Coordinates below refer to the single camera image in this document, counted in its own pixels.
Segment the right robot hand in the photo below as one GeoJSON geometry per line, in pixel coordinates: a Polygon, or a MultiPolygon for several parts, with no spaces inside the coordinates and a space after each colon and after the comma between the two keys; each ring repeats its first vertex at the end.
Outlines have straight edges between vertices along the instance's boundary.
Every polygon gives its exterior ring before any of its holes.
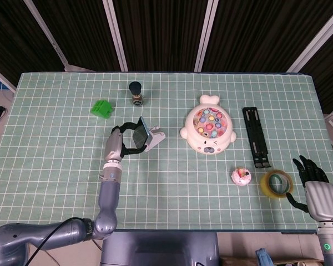
{"type": "Polygon", "coordinates": [[[299,172],[306,203],[296,201],[290,192],[286,193],[287,200],[317,222],[333,222],[333,184],[314,161],[302,155],[299,158],[292,161],[299,172]]]}

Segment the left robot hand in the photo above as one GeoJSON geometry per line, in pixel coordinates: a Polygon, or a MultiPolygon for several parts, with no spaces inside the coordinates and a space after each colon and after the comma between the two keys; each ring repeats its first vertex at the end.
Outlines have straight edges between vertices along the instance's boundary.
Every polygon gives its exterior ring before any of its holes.
{"type": "Polygon", "coordinates": [[[116,160],[121,162],[126,155],[142,153],[147,148],[147,140],[150,137],[147,127],[139,121],[137,124],[126,122],[122,126],[115,126],[105,146],[105,161],[116,160]],[[123,133],[132,130],[135,148],[127,148],[123,142],[123,133]]]}

